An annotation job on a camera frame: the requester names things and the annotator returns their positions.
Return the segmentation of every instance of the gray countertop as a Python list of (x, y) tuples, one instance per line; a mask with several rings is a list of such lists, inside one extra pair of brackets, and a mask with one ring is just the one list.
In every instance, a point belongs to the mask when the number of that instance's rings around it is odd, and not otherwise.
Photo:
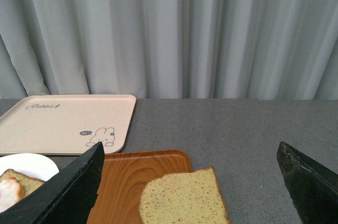
[[(18, 100), (0, 100), (0, 115)], [(338, 172), (338, 101), (137, 100), (122, 152), (181, 149), (214, 166), (233, 223), (301, 223), (276, 153), (286, 141)], [(51, 156), (60, 169), (76, 157)]]

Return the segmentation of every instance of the cake slice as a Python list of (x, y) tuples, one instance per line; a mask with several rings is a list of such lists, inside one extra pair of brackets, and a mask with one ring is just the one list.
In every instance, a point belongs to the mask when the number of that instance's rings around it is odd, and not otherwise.
[(139, 213), (143, 224), (231, 224), (213, 167), (148, 182)]
[(0, 176), (0, 182), (11, 177), (15, 177), (17, 181), (23, 186), (25, 197), (45, 183), (40, 179), (31, 178), (30, 176), (17, 172), (13, 169), (6, 170)]

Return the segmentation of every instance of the food on plate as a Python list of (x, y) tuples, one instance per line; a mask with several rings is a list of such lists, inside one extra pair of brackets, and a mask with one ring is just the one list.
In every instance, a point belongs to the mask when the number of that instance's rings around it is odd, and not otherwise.
[(25, 197), (30, 195), (33, 191), (35, 191), (37, 188), (39, 188), (41, 185), (43, 185), (45, 182), (37, 179), (32, 178), (28, 175), (22, 174), (20, 172), (17, 172), (13, 169), (6, 170), (1, 176), (0, 176), (0, 182), (4, 179), (8, 179), (10, 177), (15, 177), (17, 181), (23, 186)]
[(231, 224), (213, 167), (148, 182), (139, 205), (143, 224)]
[(7, 210), (22, 200), (24, 196), (23, 187), (15, 177), (4, 179), (0, 182), (0, 212)]

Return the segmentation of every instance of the wood grain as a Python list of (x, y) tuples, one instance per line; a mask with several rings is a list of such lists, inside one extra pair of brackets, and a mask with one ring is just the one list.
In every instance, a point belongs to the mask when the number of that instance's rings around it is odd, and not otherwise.
[(164, 174), (191, 171), (188, 155), (180, 150), (106, 155), (87, 224), (139, 224), (139, 199), (146, 183)]

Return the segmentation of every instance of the gray curtain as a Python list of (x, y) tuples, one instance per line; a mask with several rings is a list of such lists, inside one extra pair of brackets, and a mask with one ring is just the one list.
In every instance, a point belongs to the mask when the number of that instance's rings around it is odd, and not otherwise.
[(0, 98), (338, 99), (338, 0), (0, 0)]

